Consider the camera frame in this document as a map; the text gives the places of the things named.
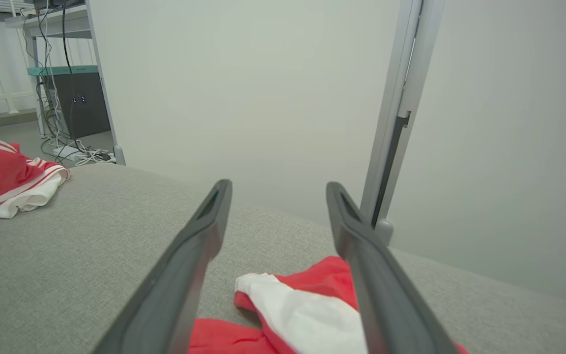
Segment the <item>floor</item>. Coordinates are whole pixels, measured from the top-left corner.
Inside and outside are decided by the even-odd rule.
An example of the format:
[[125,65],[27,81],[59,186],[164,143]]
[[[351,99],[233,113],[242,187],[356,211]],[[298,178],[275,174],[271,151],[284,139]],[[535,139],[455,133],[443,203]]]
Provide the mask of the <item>floor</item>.
[[[40,157],[45,161],[54,161],[53,157],[41,152],[41,143],[45,140],[41,139],[40,134],[38,134],[38,125],[36,125],[35,121],[0,127],[0,140],[5,141],[6,143],[18,143],[21,147],[21,152],[30,159]],[[82,137],[80,140],[87,148],[105,148],[108,151],[113,151],[113,136],[110,130]],[[53,152],[54,147],[45,145],[44,150],[47,152]],[[75,164],[76,161],[67,159],[63,161],[63,166],[67,168],[72,168]]]

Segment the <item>metal door frame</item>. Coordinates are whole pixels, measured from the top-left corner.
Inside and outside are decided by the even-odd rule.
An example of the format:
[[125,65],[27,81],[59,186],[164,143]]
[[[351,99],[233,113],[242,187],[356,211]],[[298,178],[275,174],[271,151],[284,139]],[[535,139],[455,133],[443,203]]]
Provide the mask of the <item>metal door frame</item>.
[[423,94],[445,0],[401,0],[393,52],[360,211],[385,244],[386,222],[407,141]]

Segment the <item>white cloth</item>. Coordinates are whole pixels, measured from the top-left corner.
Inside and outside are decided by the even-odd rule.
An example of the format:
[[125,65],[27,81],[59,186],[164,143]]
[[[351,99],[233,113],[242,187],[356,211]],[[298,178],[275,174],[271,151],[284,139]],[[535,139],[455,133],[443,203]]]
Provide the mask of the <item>white cloth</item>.
[[44,206],[68,175],[69,173],[54,173],[42,184],[6,200],[0,205],[0,218],[12,219],[19,210],[30,211]]
[[268,326],[299,354],[365,354],[362,317],[343,300],[298,291],[270,274],[237,278]]

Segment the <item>gray fabric surface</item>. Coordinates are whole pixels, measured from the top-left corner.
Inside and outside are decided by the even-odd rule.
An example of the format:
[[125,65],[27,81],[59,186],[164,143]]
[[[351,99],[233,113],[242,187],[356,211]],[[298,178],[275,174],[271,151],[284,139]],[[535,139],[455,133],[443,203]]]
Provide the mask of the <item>gray fabric surface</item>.
[[[0,220],[0,353],[91,350],[204,195],[123,166],[83,166],[47,206]],[[233,306],[234,279],[302,271],[334,255],[331,237],[311,222],[233,203],[198,316],[258,325]],[[470,352],[566,353],[566,302],[395,255]]]

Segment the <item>teal shelf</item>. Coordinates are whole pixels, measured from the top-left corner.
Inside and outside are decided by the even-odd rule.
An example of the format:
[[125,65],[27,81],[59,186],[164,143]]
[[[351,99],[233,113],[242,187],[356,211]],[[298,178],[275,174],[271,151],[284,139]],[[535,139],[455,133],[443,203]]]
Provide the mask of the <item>teal shelf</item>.
[[[71,67],[73,74],[84,74],[85,72],[99,72],[97,65],[76,65]],[[69,74],[68,66],[54,66],[54,67],[29,67],[28,74],[32,76],[47,76],[51,75],[64,75]]]

